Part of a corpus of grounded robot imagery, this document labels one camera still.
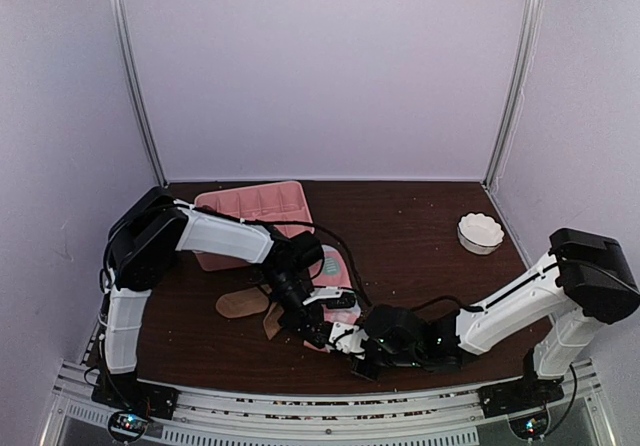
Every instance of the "white bowl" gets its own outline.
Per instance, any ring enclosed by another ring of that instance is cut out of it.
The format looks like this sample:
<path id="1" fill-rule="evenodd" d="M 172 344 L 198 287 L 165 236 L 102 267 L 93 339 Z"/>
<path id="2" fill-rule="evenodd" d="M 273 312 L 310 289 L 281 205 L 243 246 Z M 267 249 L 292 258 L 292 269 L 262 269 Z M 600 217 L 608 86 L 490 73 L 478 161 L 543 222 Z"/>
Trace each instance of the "white bowl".
<path id="1" fill-rule="evenodd" d="M 502 244 L 504 231 L 491 216 L 469 213 L 458 223 L 460 244 L 474 254 L 486 255 Z"/>

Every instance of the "pink plastic tray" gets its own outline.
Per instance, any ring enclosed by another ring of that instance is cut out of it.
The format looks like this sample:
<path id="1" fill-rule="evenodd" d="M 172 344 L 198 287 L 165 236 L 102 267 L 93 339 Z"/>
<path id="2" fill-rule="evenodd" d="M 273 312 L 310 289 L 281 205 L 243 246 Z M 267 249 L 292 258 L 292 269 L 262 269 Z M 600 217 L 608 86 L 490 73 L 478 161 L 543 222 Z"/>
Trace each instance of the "pink plastic tray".
<path id="1" fill-rule="evenodd" d="M 195 205 L 208 206 L 215 211 L 237 218 L 311 222 L 311 213 L 302 185 L 297 181 L 204 193 L 196 198 Z M 277 228 L 289 238 L 303 231 L 313 231 L 312 228 L 295 225 L 277 226 Z M 240 259 L 217 254 L 196 253 L 196 258 L 205 271 L 247 266 L 247 263 Z"/>

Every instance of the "pink box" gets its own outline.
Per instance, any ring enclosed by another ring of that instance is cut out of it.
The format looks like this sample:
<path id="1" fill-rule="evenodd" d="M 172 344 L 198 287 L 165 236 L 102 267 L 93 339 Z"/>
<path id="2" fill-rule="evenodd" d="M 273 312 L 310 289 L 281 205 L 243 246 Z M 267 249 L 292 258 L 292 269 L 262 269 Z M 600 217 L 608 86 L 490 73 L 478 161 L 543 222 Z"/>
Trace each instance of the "pink box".
<path id="1" fill-rule="evenodd" d="M 307 199 L 304 197 L 302 185 L 297 181 L 203 193 L 196 198 L 195 205 L 198 207 L 207 206 L 219 213 L 236 218 L 311 222 Z M 289 238 L 303 231 L 313 232 L 313 228 L 305 226 L 276 227 Z M 217 254 L 196 253 L 196 258 L 205 271 L 241 268 L 248 264 L 240 259 Z"/>

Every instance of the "metal frame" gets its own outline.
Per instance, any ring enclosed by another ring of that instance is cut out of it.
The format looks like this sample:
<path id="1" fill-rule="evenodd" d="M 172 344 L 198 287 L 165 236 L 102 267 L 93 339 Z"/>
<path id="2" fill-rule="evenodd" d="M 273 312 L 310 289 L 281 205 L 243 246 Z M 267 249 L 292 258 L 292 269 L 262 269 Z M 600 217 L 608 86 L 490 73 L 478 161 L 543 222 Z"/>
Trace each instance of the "metal frame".
<path id="1" fill-rule="evenodd" d="M 118 30 L 118 39 L 120 40 L 120 50 L 122 53 L 122 59 L 124 60 L 125 71 L 127 75 L 127 85 L 129 86 L 129 95 L 131 96 L 131 103 L 138 122 L 138 129 L 142 136 L 142 142 L 151 163 L 153 174 L 155 175 L 156 182 L 160 186 L 167 185 L 167 179 L 160 164 L 160 157 L 158 155 L 158 149 L 156 143 L 153 140 L 153 134 L 151 133 L 151 127 L 149 125 L 149 117 L 147 116 L 147 110 L 144 106 L 142 98 L 142 89 L 140 88 L 140 79 L 138 78 L 138 72 L 133 57 L 133 48 L 131 46 L 131 37 L 129 35 L 129 26 L 127 24 L 127 14 L 124 7 L 124 0 L 110 0 L 111 7 L 113 8 L 113 16 L 116 22 L 116 28 Z"/>
<path id="2" fill-rule="evenodd" d="M 508 140 L 517 121 L 518 108 L 521 102 L 520 96 L 531 57 L 533 56 L 533 47 L 540 21 L 541 9 L 542 0 L 526 0 L 524 15 L 522 17 L 522 29 L 520 30 L 520 41 L 518 43 L 513 75 L 511 76 L 509 93 L 502 113 L 496 144 L 491 154 L 489 168 L 483 181 L 483 185 L 490 191 L 493 190 L 495 186 L 499 168 L 503 163 L 504 155 L 507 151 Z"/>
<path id="3" fill-rule="evenodd" d="M 591 405 L 590 418 L 600 446 L 615 446 L 607 403 L 590 360 L 575 364 L 579 398 Z M 91 402 L 84 382 L 86 366 L 63 363 L 53 388 L 49 416 L 39 444 L 57 444 L 67 417 L 106 425 L 112 410 Z M 96 373 L 88 380 L 95 381 Z M 174 418 L 156 420 L 148 439 L 162 444 L 252 444 L 261 446 L 377 444 L 476 445 L 476 427 L 504 421 L 485 419 L 477 389 L 489 383 L 428 391 L 367 395 L 263 395 L 176 387 Z M 570 374 L 563 382 L 567 403 L 573 392 Z"/>

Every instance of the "pink container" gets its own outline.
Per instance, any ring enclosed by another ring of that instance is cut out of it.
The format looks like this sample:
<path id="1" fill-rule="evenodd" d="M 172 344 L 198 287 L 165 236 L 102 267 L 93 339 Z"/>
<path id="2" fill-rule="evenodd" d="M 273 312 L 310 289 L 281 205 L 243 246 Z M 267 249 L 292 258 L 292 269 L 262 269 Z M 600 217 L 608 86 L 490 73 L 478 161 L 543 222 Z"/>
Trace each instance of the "pink container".
<path id="1" fill-rule="evenodd" d="M 311 222 L 311 213 L 302 185 L 297 181 L 203 193 L 196 198 L 195 205 L 207 206 L 236 218 Z M 289 238 L 303 231 L 313 232 L 313 228 L 304 226 L 287 225 L 277 228 Z M 248 264 L 240 259 L 217 254 L 196 253 L 196 258 L 205 271 L 241 268 Z"/>

